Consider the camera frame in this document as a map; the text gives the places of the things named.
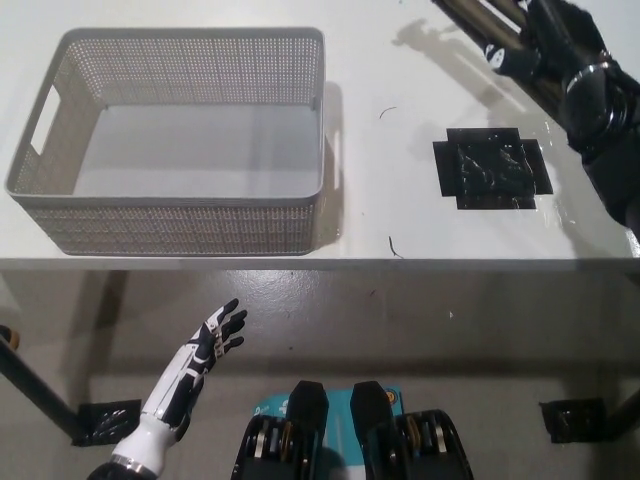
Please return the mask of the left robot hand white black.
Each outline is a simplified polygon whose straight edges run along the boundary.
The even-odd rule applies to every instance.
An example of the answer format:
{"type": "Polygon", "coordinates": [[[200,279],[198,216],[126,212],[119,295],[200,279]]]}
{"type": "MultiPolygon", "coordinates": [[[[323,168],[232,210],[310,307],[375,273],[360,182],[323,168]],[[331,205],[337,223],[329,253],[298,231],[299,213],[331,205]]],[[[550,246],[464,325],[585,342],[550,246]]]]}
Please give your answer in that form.
{"type": "Polygon", "coordinates": [[[146,400],[142,413],[167,426],[176,441],[185,435],[206,375],[244,342],[247,312],[234,298],[212,313],[179,347],[146,400]]]}

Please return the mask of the right robot hand black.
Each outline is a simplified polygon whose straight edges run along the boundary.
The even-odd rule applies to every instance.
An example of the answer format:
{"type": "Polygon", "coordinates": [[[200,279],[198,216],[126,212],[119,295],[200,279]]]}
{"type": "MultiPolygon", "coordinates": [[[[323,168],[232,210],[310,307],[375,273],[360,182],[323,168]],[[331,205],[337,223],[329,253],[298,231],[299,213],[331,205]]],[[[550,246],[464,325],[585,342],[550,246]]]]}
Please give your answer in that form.
{"type": "Polygon", "coordinates": [[[529,44],[510,48],[489,42],[484,56],[494,72],[531,83],[564,81],[604,57],[607,50],[591,14],[567,1],[518,1],[529,44]]]}

